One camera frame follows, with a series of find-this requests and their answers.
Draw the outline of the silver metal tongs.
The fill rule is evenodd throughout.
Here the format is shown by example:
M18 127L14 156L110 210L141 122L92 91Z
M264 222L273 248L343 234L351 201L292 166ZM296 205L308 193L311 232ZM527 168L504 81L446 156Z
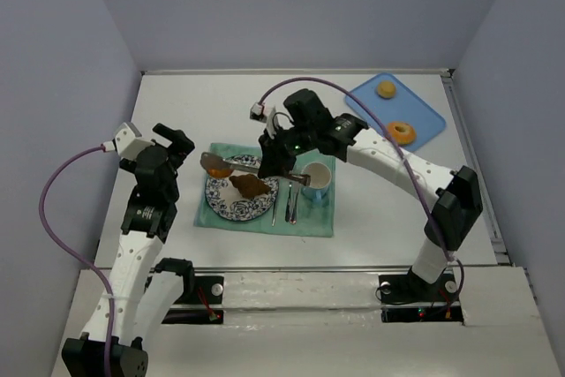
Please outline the silver metal tongs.
M247 166L239 163L234 162L227 162L221 156L210 153L204 152L200 156L200 166L207 172L208 168L230 168L234 171L241 171L248 174L253 174L255 177L260 178L258 167ZM310 177L306 174L294 174L294 173L286 173L282 176L276 176L276 178L283 178L292 182L299 183L303 186L308 186L310 184Z

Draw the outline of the orange bread wedge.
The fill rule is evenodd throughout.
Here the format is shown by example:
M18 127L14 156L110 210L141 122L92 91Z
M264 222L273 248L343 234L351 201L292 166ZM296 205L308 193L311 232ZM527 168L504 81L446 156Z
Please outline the orange bread wedge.
M233 170L231 170L230 168L223 168L223 169L217 169L217 168L208 168L207 169L207 174L210 177L213 178L228 178L232 175Z

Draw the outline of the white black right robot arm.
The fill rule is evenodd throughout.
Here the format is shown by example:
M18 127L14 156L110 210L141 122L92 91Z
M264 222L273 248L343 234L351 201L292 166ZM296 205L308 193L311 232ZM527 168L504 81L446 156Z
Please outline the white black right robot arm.
M302 89L283 103L292 126L282 128L276 111L257 102L250 118L265 124L259 137L259 177L289 177L299 155L317 150L384 178L419 200L427 216L426 240L409 277L436 283L483 211L478 175L452 170L395 145L349 113L333 116L314 91Z

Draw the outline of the dark brown croissant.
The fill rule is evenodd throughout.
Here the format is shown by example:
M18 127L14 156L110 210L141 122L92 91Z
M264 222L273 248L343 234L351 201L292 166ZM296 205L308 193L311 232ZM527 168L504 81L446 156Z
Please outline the dark brown croissant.
M270 186L253 174L230 176L229 181L244 199L252 199L271 192Z

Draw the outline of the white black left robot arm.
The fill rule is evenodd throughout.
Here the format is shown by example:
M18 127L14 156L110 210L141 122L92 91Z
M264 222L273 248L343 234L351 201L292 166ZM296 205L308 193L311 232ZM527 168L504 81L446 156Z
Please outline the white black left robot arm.
M177 171L194 144L180 130L156 124L164 146L145 139L131 123L121 124L107 151L117 152L119 166L134 175L114 264L80 337L68 338L62 360L72 376L144 376L147 343L173 303L192 293L194 269L189 260L160 254L177 215Z

